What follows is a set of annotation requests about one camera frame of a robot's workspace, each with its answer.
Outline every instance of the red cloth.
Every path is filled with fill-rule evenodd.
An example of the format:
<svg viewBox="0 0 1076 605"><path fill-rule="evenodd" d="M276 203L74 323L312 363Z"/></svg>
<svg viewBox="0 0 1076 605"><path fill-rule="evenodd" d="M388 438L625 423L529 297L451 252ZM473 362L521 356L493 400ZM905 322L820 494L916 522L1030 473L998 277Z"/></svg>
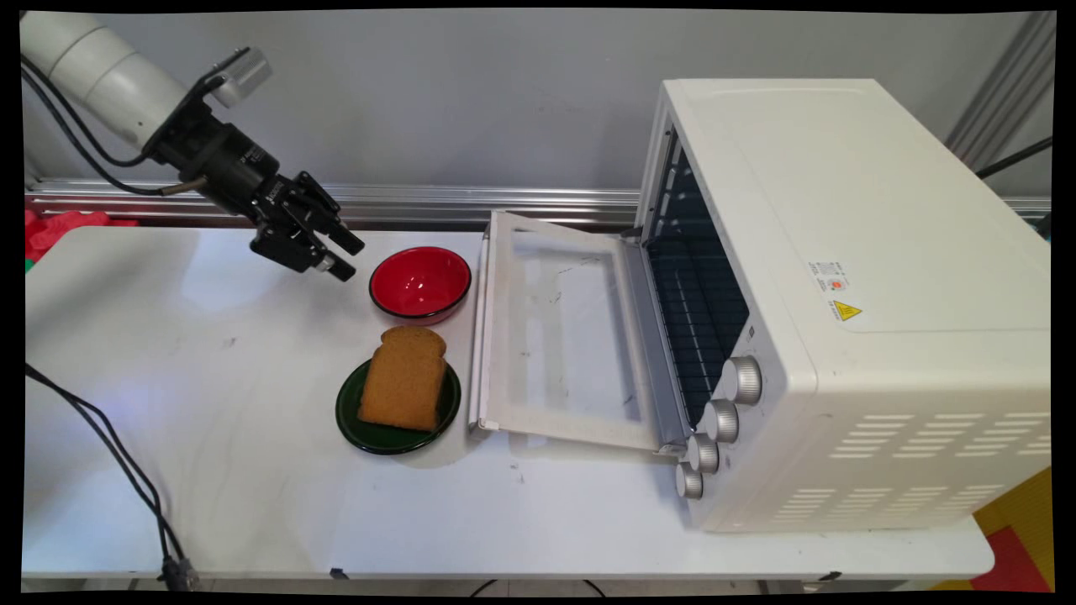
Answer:
<svg viewBox="0 0 1076 605"><path fill-rule="evenodd" d="M137 227L138 221L115 221L109 219L104 212L63 212L48 219L38 219L29 210L24 211L26 221L26 257L37 263L48 252L56 242L68 231L86 225L112 225L123 227Z"/></svg>
<svg viewBox="0 0 1076 605"><path fill-rule="evenodd" d="M1009 592L1050 592L1038 567L1020 543L1016 530L1005 527L991 534L987 541L994 551L994 568L972 580L975 590Z"/></svg>

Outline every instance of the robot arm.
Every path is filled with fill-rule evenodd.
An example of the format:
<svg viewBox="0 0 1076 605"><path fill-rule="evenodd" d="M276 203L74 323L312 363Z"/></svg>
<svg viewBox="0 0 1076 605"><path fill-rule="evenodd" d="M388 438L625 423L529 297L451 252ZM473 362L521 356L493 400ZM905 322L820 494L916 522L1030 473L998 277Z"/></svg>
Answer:
<svg viewBox="0 0 1076 605"><path fill-rule="evenodd" d="M176 168L227 212L250 219L257 227L251 250L299 272L314 267L341 281L355 275L315 235L351 255L363 250L340 220L340 206L307 172L278 174L280 163L213 117L203 100L212 93L231 107L264 82L271 70L259 51L237 51L188 90L86 13L22 13L19 50L31 71L119 138Z"/></svg>

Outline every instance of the open oven door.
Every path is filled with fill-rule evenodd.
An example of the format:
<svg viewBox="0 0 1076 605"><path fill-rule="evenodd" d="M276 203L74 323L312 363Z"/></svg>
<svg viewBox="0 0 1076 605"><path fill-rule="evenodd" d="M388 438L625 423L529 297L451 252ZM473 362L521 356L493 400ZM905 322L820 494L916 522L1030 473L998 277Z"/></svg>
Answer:
<svg viewBox="0 0 1076 605"><path fill-rule="evenodd" d="M657 451L628 277L633 249L617 237L507 212L493 212L487 236L472 430Z"/></svg>

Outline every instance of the gray wall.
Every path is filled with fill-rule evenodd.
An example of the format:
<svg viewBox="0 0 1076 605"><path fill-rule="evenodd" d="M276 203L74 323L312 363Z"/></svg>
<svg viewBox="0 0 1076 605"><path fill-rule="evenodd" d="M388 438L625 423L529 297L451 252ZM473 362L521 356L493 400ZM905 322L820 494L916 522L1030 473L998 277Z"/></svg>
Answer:
<svg viewBox="0 0 1076 605"><path fill-rule="evenodd" d="M944 139L1025 14L505 9L99 17L185 84L236 46L261 47L273 78L238 108L215 111L286 173L370 184L636 188L662 80L874 78ZM26 155L43 174L93 177L25 86L23 113ZM174 179L152 163L116 172Z"/></svg>

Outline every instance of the yellow warning sticker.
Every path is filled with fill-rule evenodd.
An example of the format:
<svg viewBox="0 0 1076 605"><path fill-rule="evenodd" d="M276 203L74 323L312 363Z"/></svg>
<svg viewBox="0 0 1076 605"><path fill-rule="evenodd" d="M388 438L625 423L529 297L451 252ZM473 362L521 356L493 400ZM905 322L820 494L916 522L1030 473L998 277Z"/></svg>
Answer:
<svg viewBox="0 0 1076 605"><path fill-rule="evenodd" d="M863 312L862 309L856 309L851 305L845 305L844 302L837 302L836 300L833 301L833 305L837 308L837 313L840 315L840 321L843 322L847 322Z"/></svg>

